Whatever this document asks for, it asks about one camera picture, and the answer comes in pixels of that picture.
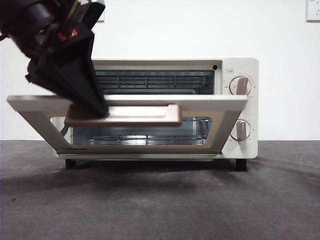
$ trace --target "control knob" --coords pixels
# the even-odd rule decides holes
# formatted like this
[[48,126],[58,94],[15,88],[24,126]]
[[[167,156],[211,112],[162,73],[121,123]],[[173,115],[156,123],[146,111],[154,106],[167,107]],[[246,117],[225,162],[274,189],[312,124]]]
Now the control knob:
[[246,140],[250,135],[250,125],[245,120],[237,120],[230,135],[233,139],[241,142]]
[[246,76],[237,76],[232,79],[229,90],[232,95],[248,95],[251,91],[252,84]]

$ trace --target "white wall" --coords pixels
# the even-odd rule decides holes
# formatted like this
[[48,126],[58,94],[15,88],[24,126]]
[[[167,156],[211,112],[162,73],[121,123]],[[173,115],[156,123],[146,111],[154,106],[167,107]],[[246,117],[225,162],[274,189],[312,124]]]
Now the white wall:
[[[320,23],[306,23],[305,0],[106,0],[94,27],[94,57],[256,57],[259,139],[320,140]],[[43,94],[24,79],[28,60],[1,50],[1,137],[40,139],[5,102]]]

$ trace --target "wall outlet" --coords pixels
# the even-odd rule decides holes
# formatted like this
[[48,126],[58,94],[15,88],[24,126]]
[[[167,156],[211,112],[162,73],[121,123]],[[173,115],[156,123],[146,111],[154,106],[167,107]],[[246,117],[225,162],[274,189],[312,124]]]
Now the wall outlet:
[[320,0],[306,0],[306,21],[320,22]]

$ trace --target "open oven door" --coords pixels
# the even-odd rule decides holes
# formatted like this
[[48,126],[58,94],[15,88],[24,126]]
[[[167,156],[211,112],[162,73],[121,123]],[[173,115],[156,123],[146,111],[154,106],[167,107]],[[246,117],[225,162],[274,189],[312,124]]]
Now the open oven door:
[[163,158],[219,155],[246,95],[106,95],[104,121],[67,121],[60,96],[9,96],[7,101],[61,158]]

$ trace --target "wire rack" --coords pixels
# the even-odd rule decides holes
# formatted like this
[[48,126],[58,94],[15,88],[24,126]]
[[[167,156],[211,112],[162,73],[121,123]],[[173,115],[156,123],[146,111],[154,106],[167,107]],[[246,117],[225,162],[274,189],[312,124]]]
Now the wire rack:
[[98,76],[101,88],[205,88],[206,76]]
[[156,136],[156,135],[118,135],[91,136],[90,145],[203,145],[207,135]]

